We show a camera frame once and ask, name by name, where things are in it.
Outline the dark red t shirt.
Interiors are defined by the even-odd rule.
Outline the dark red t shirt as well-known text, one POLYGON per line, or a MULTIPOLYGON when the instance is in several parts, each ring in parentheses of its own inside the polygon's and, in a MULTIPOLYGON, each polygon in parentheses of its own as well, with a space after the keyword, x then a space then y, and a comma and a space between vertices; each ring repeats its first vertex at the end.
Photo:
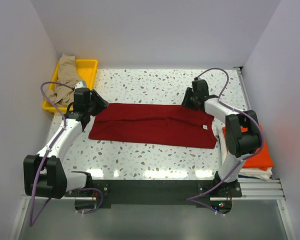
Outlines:
POLYGON ((181 105, 111 103, 98 114, 89 139, 214 149, 214 117, 181 105))

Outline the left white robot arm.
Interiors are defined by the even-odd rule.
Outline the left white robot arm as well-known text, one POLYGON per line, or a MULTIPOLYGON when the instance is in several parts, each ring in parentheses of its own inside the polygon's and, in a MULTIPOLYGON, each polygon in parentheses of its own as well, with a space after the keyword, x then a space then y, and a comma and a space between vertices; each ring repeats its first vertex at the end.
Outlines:
POLYGON ((61 199, 76 190, 89 196, 94 190, 92 177, 84 171, 66 171, 63 160, 76 138, 91 120, 108 107, 94 89, 80 87, 74 90, 72 108, 62 114, 62 121, 50 141, 35 155, 23 161, 25 194, 31 197, 61 199))

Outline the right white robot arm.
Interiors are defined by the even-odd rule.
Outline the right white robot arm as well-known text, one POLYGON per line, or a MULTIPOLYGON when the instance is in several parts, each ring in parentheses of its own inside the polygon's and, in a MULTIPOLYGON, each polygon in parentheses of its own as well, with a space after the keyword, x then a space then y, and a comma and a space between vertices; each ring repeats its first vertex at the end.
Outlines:
POLYGON ((245 161, 263 146, 262 131, 253 110, 238 110, 223 103, 217 95, 209 94, 208 83, 196 77, 186 89, 181 104, 191 110, 202 111, 225 124, 226 158, 215 174, 213 192, 220 197, 230 190, 230 183, 238 180, 245 161))

